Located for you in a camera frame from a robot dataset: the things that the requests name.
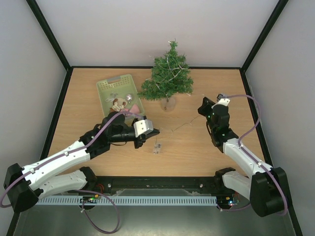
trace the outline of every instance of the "wooden surface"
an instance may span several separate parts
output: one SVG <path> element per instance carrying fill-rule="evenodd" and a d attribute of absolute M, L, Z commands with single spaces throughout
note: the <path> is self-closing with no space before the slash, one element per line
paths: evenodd
<path fill-rule="evenodd" d="M 56 153 L 103 119 L 96 83 L 114 76 L 131 74 L 138 91 L 142 82 L 150 77 L 150 69 L 86 69 L 75 68 L 72 73 L 57 129 L 50 148 Z M 99 176 L 213 176 L 216 170 L 237 164 L 213 146 L 206 129 L 206 119 L 198 115 L 204 96 L 215 100 L 218 93 L 244 94 L 238 70 L 193 69 L 193 94 L 177 94 L 176 108 L 165 112 L 160 102 L 142 100 L 146 115 L 161 133 L 140 149 L 133 143 L 110 150 L 89 162 L 69 169 L 90 166 Z M 253 126 L 247 99 L 233 98 L 229 104 L 230 127 L 241 136 Z M 153 154 L 154 144 L 162 142 L 160 154 Z M 244 139 L 245 145 L 263 159 L 256 132 Z"/>

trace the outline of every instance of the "plastic tray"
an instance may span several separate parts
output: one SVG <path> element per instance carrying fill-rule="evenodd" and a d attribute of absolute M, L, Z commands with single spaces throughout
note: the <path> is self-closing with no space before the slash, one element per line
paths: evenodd
<path fill-rule="evenodd" d="M 126 108 L 130 109 L 133 104 L 137 104 L 140 110 L 139 115 L 144 116 L 144 108 L 137 95 L 138 91 L 130 74 L 99 81 L 96 87 L 105 117 L 108 116 L 110 108 L 113 106 L 112 102 L 106 102 L 107 98 L 111 98 L 111 93 L 117 93 L 116 98 L 125 98 L 127 94 L 132 94 L 133 99 Z M 133 118 L 126 117 L 126 121 L 128 120 L 133 120 Z"/>

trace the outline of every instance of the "white wall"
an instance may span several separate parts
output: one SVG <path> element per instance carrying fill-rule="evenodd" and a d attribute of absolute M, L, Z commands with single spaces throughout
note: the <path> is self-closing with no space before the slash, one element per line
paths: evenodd
<path fill-rule="evenodd" d="M 25 0 L 1 1 L 0 32 L 2 186 L 8 166 L 39 159 L 65 69 Z M 1 236 L 6 234 L 12 215 L 11 208 L 0 208 Z"/>
<path fill-rule="evenodd" d="M 278 0 L 37 0 L 71 65 L 242 66 Z"/>
<path fill-rule="evenodd" d="M 275 166 L 287 173 L 303 234 L 315 231 L 315 1 L 291 0 L 247 72 Z"/>

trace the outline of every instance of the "black frame edge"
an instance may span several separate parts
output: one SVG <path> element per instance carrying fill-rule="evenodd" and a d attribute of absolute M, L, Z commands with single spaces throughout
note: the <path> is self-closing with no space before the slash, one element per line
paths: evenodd
<path fill-rule="evenodd" d="M 153 66 L 129 66 L 129 65 L 108 65 L 108 66 L 73 66 L 72 68 L 91 68 L 91 69 L 152 69 Z M 240 67 L 220 67 L 220 66 L 190 66 L 190 69 L 212 69 L 212 70 L 240 70 Z"/>
<path fill-rule="evenodd" d="M 47 134 L 47 137 L 46 137 L 46 140 L 45 140 L 43 151 L 42 151 L 42 153 L 40 155 L 40 160 L 45 159 L 48 156 L 49 149 L 50 149 L 50 146 L 51 146 L 51 143 L 53 141 L 53 137 L 54 137 L 54 134 L 55 134 L 55 131 L 56 131 L 56 127 L 57 127 L 57 123 L 58 123 L 58 120 L 59 120 L 60 112 L 61 112 L 61 110 L 63 108 L 63 102 L 64 102 L 64 98 L 65 98 L 65 95 L 66 95 L 67 90 L 68 90 L 68 86 L 69 86 L 69 83 L 70 83 L 72 71 L 73 71 L 73 68 L 71 67 L 67 71 L 67 73 L 65 75 L 63 86 L 62 86 L 62 89 L 60 91 L 60 95 L 59 95 L 59 98 L 58 98 L 58 101 L 57 101 L 57 104 L 56 104 L 56 108 L 55 108 L 55 111 L 54 111 L 54 115 L 53 115 L 52 121 L 51 121 L 50 126 L 49 126 L 49 130 L 48 130 L 48 134 Z"/>
<path fill-rule="evenodd" d="M 258 53 L 260 47 L 264 43 L 265 39 L 267 38 L 269 32 L 271 31 L 272 27 L 276 23 L 277 19 L 279 18 L 281 12 L 283 11 L 284 7 L 286 6 L 289 0 L 279 0 L 275 9 L 271 13 L 267 23 L 265 24 L 264 28 L 262 29 L 257 41 L 255 42 L 251 52 L 247 56 L 243 66 L 242 71 L 246 72 L 249 68 L 251 62 L 254 60 L 256 54 Z"/>
<path fill-rule="evenodd" d="M 8 231 L 6 233 L 6 236 L 13 236 L 14 235 L 14 231 L 15 231 L 16 226 L 18 224 L 19 217 L 20 217 L 19 213 L 14 213 L 13 214 L 13 217 L 12 217 L 9 229 L 8 229 Z"/>
<path fill-rule="evenodd" d="M 250 89 L 250 86 L 249 86 L 249 83 L 248 83 L 245 71 L 240 70 L 240 73 L 241 73 L 241 77 L 242 77 L 242 82 L 243 82 L 243 85 L 244 85 L 245 93 L 247 95 L 249 95 L 249 96 L 252 96 L 252 92 L 251 92 L 251 89 Z M 250 110 L 251 110 L 251 113 L 252 113 L 252 118 L 253 118 L 254 122 L 256 122 L 257 119 L 258 119 L 258 113 L 257 113 L 256 107 L 255 107 L 255 104 L 254 104 L 254 102 L 251 99 L 248 99 L 248 103 L 249 103 Z M 270 153 L 269 153 L 269 150 L 268 150 L 268 146 L 267 146 L 267 143 L 266 143 L 266 140 L 265 140 L 265 136 L 263 134 L 263 130 L 262 130 L 262 127 L 261 127 L 260 123 L 258 124 L 258 126 L 256 128 L 256 131 L 257 131 L 258 139 L 259 139 L 259 142 L 260 142 L 261 150 L 262 150 L 263 156 L 265 158 L 265 162 L 267 164 L 273 166 L 272 160 L 271 160 L 271 156 L 270 156 Z M 292 222 L 295 234 L 297 236 L 303 236 L 302 230 L 301 230 L 301 227 L 300 227 L 300 224 L 299 224 L 299 221 L 297 219 L 297 216 L 296 216 L 296 213 L 295 213 L 295 210 L 294 210 L 294 207 L 291 206 L 291 207 L 288 208 L 288 210 L 289 210 L 289 215 L 290 215 L 290 218 L 291 218 L 291 222 Z"/>
<path fill-rule="evenodd" d="M 65 57 L 57 39 L 55 38 L 52 30 L 50 29 L 43 13 L 41 12 L 36 0 L 26 0 L 30 9 L 32 10 L 34 16 L 36 17 L 38 23 L 40 24 L 41 28 L 43 29 L 45 35 L 47 36 L 49 42 L 51 43 L 52 47 L 54 48 L 57 56 L 59 57 L 61 63 L 63 64 L 66 70 L 71 68 L 67 58 Z"/>
<path fill-rule="evenodd" d="M 251 88 L 250 88 L 250 85 L 249 85 L 248 80 L 246 78 L 245 72 L 240 70 L 240 73 L 241 73 L 241 78 L 242 78 L 242 82 L 243 82 L 243 85 L 244 85 L 245 93 L 247 95 L 249 95 L 249 96 L 252 96 Z M 258 119 L 258 113 L 257 113 L 256 107 L 255 107 L 255 103 L 254 103 L 253 100 L 248 98 L 248 104 L 250 106 L 250 110 L 251 110 L 251 113 L 252 113 L 252 118 L 254 120 L 254 123 L 256 123 L 256 121 Z M 257 131 L 257 136 L 258 136 L 258 139 L 259 139 L 259 142 L 260 142 L 262 154 L 263 154 L 263 156 L 265 158 L 265 162 L 267 164 L 273 166 L 272 160 L 271 160 L 271 157 L 270 157 L 270 153 L 269 153 L 269 150 L 268 150 L 268 146 L 267 146 L 267 143 L 266 143 L 266 140 L 265 140 L 265 136 L 263 134 L 263 131 L 262 131 L 260 123 L 256 127 L 256 131 Z"/>

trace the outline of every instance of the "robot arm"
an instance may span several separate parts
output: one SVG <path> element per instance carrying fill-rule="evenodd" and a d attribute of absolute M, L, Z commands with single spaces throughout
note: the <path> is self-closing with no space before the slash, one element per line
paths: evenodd
<path fill-rule="evenodd" d="M 273 168 L 260 160 L 229 128 L 228 104 L 230 100 L 221 94 L 217 103 L 204 97 L 198 113 L 207 119 L 207 129 L 212 143 L 222 153 L 232 158 L 246 173 L 239 174 L 233 168 L 225 168 L 216 172 L 221 185 L 233 189 L 247 198 L 259 216 L 266 216 L 284 209 L 284 201 L 266 171 L 269 171 L 279 183 L 288 205 L 291 205 L 290 191 L 286 173 L 282 168 Z"/>
<path fill-rule="evenodd" d="M 157 134 L 159 131 L 153 128 L 152 122 L 146 117 L 142 120 L 134 119 L 132 125 L 127 126 L 123 114 L 110 113 L 101 124 L 97 124 L 93 130 L 86 132 L 64 150 L 30 165 L 20 167 L 16 163 L 10 166 L 4 181 L 5 189 L 22 175 L 31 173 L 12 186 L 7 193 L 13 210 L 27 210 L 39 199 L 64 191 L 92 190 L 96 176 L 89 167 L 82 167 L 67 175 L 56 175 L 107 152 L 112 143 L 133 141 L 134 147 L 140 148 L 148 138 Z"/>

